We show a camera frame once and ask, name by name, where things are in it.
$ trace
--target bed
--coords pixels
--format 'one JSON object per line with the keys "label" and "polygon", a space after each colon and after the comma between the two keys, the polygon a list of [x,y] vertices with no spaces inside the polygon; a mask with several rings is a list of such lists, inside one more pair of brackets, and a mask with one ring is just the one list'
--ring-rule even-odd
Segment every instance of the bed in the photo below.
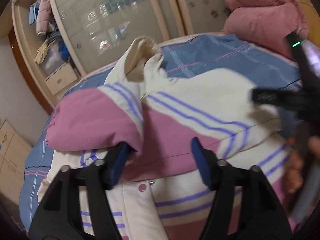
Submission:
{"label": "bed", "polygon": [[[164,61],[161,65],[168,77],[193,78],[216,68],[228,68],[248,78],[260,87],[295,89],[299,78],[295,64],[266,49],[239,40],[235,35],[206,33],[167,41],[162,44]],[[86,88],[101,86],[116,62],[83,78],[66,95]],[[282,121],[281,134],[288,138],[294,134],[297,120],[294,114],[278,109]],[[25,163],[25,183],[20,193],[20,217],[28,230],[38,206],[37,192],[46,178],[54,150],[45,144],[46,127],[39,142]]]}

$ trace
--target jacket sleeve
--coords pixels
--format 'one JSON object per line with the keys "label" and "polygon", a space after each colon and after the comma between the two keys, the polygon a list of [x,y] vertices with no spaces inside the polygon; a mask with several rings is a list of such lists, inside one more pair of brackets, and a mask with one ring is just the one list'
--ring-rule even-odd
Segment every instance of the jacket sleeve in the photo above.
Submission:
{"label": "jacket sleeve", "polygon": [[49,19],[51,15],[50,0],[41,0],[37,18],[37,35],[44,36],[47,33]]}

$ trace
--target wooden dresser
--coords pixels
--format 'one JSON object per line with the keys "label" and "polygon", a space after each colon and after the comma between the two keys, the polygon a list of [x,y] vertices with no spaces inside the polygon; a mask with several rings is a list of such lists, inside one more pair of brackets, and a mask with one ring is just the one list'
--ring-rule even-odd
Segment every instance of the wooden dresser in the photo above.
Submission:
{"label": "wooden dresser", "polygon": [[24,163],[32,147],[7,120],[0,128],[0,201],[19,218],[19,196],[24,182]]}

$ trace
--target human hand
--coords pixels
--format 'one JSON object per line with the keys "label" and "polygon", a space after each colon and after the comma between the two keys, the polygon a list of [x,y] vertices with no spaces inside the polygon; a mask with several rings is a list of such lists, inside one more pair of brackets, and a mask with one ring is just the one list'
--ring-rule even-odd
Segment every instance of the human hand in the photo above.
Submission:
{"label": "human hand", "polygon": [[[291,145],[295,144],[295,139],[289,139],[289,143]],[[308,147],[316,157],[320,158],[320,137],[310,137],[308,140]],[[295,150],[290,154],[288,164],[286,187],[288,193],[292,194],[295,193],[303,184],[300,171],[303,168],[304,163],[298,150]]]}

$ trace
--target cabinet drawer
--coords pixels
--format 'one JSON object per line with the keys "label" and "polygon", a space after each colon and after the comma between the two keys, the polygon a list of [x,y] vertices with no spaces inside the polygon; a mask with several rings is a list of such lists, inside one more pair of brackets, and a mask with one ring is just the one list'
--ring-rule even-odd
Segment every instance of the cabinet drawer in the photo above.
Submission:
{"label": "cabinet drawer", "polygon": [[11,202],[19,205],[19,195],[22,185],[23,175],[4,160],[0,171],[0,193]]}
{"label": "cabinet drawer", "polygon": [[2,157],[4,157],[4,155],[8,149],[8,146],[10,144],[10,141],[11,141],[14,133],[15,133],[14,129],[11,127],[9,122],[7,120],[5,120],[4,124],[0,128],[0,145],[1,145],[0,155]]}
{"label": "cabinet drawer", "polygon": [[73,71],[70,63],[64,65],[56,73],[50,76],[46,81],[46,85],[53,95],[64,89],[67,85],[76,81],[78,78]]}
{"label": "cabinet drawer", "polygon": [[7,149],[5,159],[23,175],[24,163],[31,149],[31,145],[15,133]]}

